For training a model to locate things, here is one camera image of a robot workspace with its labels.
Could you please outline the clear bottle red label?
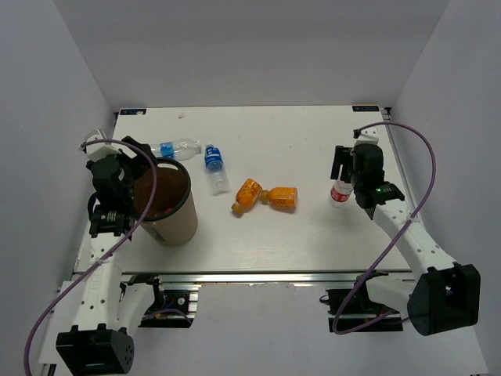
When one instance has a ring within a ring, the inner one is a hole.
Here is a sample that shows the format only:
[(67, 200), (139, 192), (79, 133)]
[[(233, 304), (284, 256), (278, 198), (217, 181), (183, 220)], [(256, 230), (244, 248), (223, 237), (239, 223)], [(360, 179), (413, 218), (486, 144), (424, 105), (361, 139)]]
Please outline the clear bottle red label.
[(344, 205), (351, 193), (353, 191), (353, 187), (350, 183), (345, 183), (341, 180), (335, 180), (330, 189), (330, 202), (334, 207), (340, 207)]

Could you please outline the clear bottle blue label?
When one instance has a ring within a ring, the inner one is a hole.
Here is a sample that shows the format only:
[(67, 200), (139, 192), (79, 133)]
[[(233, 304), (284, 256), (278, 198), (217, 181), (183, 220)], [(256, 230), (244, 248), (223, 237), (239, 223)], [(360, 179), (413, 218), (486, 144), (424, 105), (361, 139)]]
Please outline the clear bottle blue label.
[(176, 161), (186, 161), (202, 153), (200, 141), (178, 139), (159, 144), (150, 144), (153, 155), (157, 158), (169, 158)]

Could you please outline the blue label sports bottle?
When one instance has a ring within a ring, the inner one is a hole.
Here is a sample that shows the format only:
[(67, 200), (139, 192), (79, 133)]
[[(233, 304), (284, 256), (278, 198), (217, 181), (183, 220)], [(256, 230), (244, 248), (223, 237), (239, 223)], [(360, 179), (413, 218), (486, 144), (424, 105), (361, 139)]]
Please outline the blue label sports bottle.
[(204, 163), (212, 195), (229, 192), (229, 180), (226, 174), (221, 151), (213, 144), (205, 146)]

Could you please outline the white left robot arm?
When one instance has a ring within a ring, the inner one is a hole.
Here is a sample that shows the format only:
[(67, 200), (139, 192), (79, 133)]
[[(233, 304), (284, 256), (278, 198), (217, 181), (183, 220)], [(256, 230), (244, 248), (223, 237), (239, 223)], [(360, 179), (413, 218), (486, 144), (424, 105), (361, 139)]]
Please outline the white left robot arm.
[(134, 184), (155, 172), (156, 159), (130, 136), (112, 141), (93, 135), (82, 149), (95, 190), (87, 207), (89, 267), (75, 280), (84, 285), (80, 305), (70, 330), (58, 333), (56, 351), (72, 375), (127, 374), (142, 316), (161, 310), (166, 296), (153, 285), (121, 280), (128, 242), (144, 218), (135, 211)]

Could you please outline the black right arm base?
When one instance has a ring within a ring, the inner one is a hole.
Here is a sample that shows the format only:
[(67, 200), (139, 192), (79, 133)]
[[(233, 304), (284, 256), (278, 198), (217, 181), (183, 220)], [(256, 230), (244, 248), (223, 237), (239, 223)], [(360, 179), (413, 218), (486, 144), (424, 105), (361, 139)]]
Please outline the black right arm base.
[(348, 331), (379, 317), (382, 317), (382, 319), (374, 324), (358, 329), (357, 332), (383, 333), (403, 331), (404, 323), (409, 318), (402, 316), (398, 311), (394, 311), (381, 303), (371, 302), (365, 286), (360, 287), (355, 292), (342, 311), (337, 325), (334, 325), (337, 311), (361, 276), (353, 273), (336, 273), (328, 274), (330, 278), (323, 280), (325, 292), (319, 297), (319, 302), (327, 308), (329, 332)]

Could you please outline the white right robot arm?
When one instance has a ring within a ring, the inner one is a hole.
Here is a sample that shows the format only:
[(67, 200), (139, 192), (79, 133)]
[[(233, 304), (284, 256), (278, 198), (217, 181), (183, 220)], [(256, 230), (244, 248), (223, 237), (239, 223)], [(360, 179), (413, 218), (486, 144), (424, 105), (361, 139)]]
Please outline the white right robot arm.
[(385, 180), (383, 166), (383, 151), (375, 144), (337, 146), (331, 175), (352, 184), (357, 205), (390, 237), (389, 248), (398, 249), (415, 281), (407, 283), (371, 266), (341, 307), (354, 302), (369, 313), (386, 306), (423, 336), (475, 325), (480, 273), (471, 264), (459, 264), (435, 242), (412, 216), (403, 192)]

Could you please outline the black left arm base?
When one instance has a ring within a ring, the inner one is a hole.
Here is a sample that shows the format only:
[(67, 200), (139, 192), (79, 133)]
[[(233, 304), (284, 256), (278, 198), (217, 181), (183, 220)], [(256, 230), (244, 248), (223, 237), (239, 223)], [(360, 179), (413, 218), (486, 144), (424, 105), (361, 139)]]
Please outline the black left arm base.
[(121, 297), (132, 290), (132, 286), (145, 284), (153, 291), (154, 301), (145, 311), (140, 327), (185, 328), (191, 327), (196, 314), (197, 291), (186, 285), (163, 282), (158, 274), (139, 274), (122, 280)]

